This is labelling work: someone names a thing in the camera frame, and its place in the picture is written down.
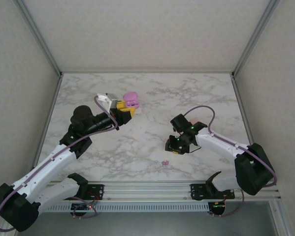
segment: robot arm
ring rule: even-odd
[[[263,148],[254,143],[250,146],[237,143],[215,132],[210,132],[206,124],[192,125],[184,115],[179,114],[171,122],[180,136],[170,135],[165,150],[177,154],[190,152],[190,145],[208,148],[234,163],[235,171],[217,172],[206,181],[206,189],[212,195],[229,189],[242,189],[256,195],[272,178],[271,172],[250,153],[256,155],[271,169],[272,166]]]
[[[0,186],[0,216],[16,230],[22,232],[29,228],[45,209],[60,200],[72,196],[83,198],[88,181],[76,173],[53,187],[45,187],[87,150],[92,143],[89,136],[113,127],[118,130],[134,115],[135,108],[126,108],[125,102],[118,101],[113,94],[98,94],[97,98],[102,102],[103,113],[94,116],[88,106],[77,107],[68,132],[54,151],[13,185]]]

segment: white marble surface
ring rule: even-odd
[[[73,110],[88,105],[93,114],[97,93],[136,91],[141,103],[134,118],[119,131],[93,136],[93,144],[55,180],[77,172],[88,180],[205,180],[233,166],[202,148],[177,155],[164,150],[172,132],[169,121],[190,108],[206,104],[216,111],[213,130],[241,143],[248,143],[235,93],[228,74],[65,74],[52,114],[39,161],[59,143],[70,124]],[[197,109],[189,120],[208,124],[211,112]]]

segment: pink object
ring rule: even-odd
[[[136,92],[127,92],[123,95],[123,100],[126,102],[127,108],[139,108],[139,102],[137,101],[138,95]]]
[[[169,164],[169,161],[162,161],[163,166],[167,166]]]

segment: white arm segment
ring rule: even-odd
[[[59,201],[75,196],[78,189],[79,185],[71,178],[66,178],[62,182],[46,188],[35,200],[36,203],[41,203],[38,209],[39,215]]]
[[[64,149],[65,145],[57,145],[53,152],[26,176],[13,183],[14,189],[21,185],[26,179],[28,179],[41,165],[43,165],[48,159],[52,158],[55,153]],[[44,187],[66,166],[76,160],[76,155],[70,150],[66,150],[61,155],[57,156],[53,161],[47,164],[33,179],[31,179],[26,186],[21,188],[18,193],[20,195],[26,194],[28,202],[33,203],[38,194],[44,189]]]
[[[218,135],[219,137],[231,141],[232,143],[236,143],[233,140],[230,140],[220,134],[213,133]],[[196,135],[197,144],[203,148],[210,149],[211,151],[219,154],[220,156],[228,159],[232,163],[236,159],[238,154],[242,154],[244,151],[238,149],[238,146],[243,148],[247,148],[247,145],[236,143],[236,146],[229,145],[222,140],[219,140],[214,135],[210,134],[207,128],[201,129],[199,133]],[[228,189],[240,189],[235,170],[231,170],[228,172],[221,172],[218,174],[213,180],[212,183],[216,187],[216,189],[220,192],[223,192]]]

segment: yellow object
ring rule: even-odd
[[[126,102],[125,101],[119,101],[117,104],[117,109],[121,112],[130,112],[131,117],[134,117],[135,108],[126,108]]]

